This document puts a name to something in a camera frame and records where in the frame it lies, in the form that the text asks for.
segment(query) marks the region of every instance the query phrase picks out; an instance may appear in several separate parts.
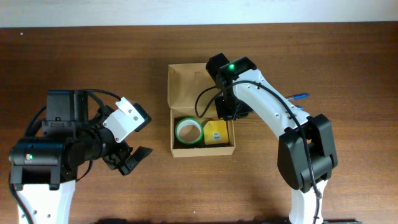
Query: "box flap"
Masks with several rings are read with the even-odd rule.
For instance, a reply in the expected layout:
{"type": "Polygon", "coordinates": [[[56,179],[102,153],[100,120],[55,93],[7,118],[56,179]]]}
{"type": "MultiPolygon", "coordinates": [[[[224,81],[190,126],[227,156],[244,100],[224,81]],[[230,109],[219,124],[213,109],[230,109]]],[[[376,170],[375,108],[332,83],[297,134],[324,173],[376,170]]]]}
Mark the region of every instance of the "box flap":
{"type": "MultiPolygon", "coordinates": [[[[169,65],[167,102],[170,108],[193,108],[198,95],[205,89],[215,86],[206,71],[206,63],[169,65]]],[[[217,94],[214,89],[205,93],[198,106],[205,106],[217,94]]]]}

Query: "small yellow package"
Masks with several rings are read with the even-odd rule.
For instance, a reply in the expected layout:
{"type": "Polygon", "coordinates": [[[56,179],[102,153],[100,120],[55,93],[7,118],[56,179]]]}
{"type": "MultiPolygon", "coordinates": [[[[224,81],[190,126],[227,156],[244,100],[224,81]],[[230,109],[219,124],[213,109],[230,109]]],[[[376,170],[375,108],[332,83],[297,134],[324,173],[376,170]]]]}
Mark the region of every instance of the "small yellow package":
{"type": "Polygon", "coordinates": [[[224,144],[229,143],[228,130],[224,120],[208,121],[203,127],[205,144],[224,144]]]}

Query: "label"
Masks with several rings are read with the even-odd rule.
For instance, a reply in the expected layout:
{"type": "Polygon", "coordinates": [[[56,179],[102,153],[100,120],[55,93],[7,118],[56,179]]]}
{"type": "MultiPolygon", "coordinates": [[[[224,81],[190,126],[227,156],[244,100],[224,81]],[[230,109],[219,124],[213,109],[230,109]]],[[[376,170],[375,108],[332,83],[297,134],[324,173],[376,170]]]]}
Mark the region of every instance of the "label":
{"type": "Polygon", "coordinates": [[[221,136],[219,133],[213,133],[213,140],[214,141],[220,141],[221,140],[221,136]]]}

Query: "white bracket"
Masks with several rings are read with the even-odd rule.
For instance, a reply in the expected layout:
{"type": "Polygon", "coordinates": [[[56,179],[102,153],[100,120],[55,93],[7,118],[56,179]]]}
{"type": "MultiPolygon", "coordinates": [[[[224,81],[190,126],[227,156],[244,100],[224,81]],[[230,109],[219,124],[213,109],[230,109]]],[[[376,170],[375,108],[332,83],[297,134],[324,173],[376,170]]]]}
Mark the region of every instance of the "white bracket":
{"type": "Polygon", "coordinates": [[[136,108],[125,97],[116,102],[119,109],[111,113],[103,122],[103,126],[108,128],[117,143],[120,143],[137,129],[145,120],[136,108]]]}

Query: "white wall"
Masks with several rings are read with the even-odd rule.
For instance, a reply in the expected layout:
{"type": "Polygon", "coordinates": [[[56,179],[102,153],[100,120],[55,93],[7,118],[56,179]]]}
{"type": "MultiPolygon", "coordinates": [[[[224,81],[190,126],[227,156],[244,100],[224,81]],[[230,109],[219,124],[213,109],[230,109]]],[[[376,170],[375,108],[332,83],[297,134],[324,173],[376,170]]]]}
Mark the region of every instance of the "white wall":
{"type": "Polygon", "coordinates": [[[0,27],[397,20],[398,0],[0,0],[0,27]]]}

